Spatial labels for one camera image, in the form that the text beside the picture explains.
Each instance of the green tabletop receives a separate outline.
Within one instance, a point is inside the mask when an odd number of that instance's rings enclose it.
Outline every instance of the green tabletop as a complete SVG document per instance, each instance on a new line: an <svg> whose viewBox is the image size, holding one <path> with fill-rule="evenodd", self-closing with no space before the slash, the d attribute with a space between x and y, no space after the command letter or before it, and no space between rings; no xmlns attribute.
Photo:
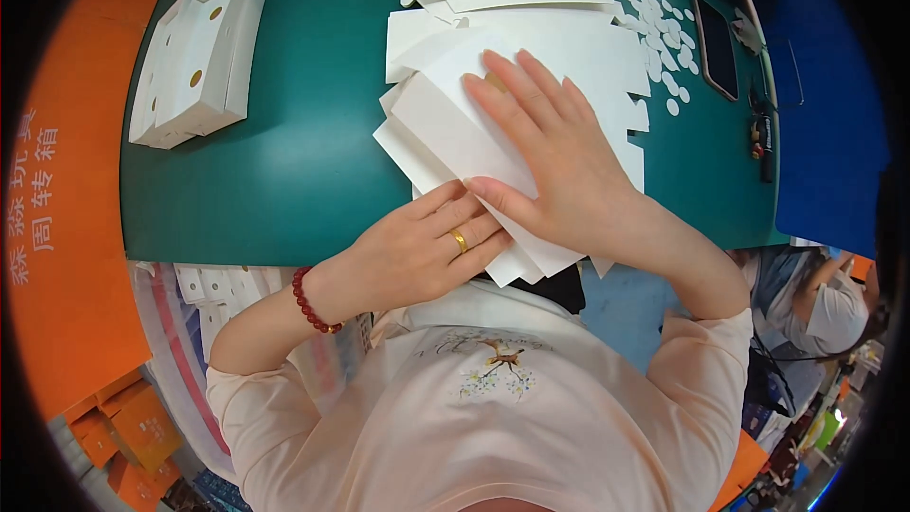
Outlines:
<svg viewBox="0 0 910 512"><path fill-rule="evenodd" d="M732 17L730 2L709 1ZM152 31L173 2L155 6L127 99L120 200L130 259L312 265L410 200L408 179L371 136L399 0L266 0L248 118L161 151L128 143L127 127ZM753 76L760 86L760 66L735 50L745 93ZM786 241L774 230L774 186L749 157L745 96L731 103L701 75L675 76L692 102L672 117L655 85L651 131L633 140L645 149L645 191L724 248Z"/></svg>

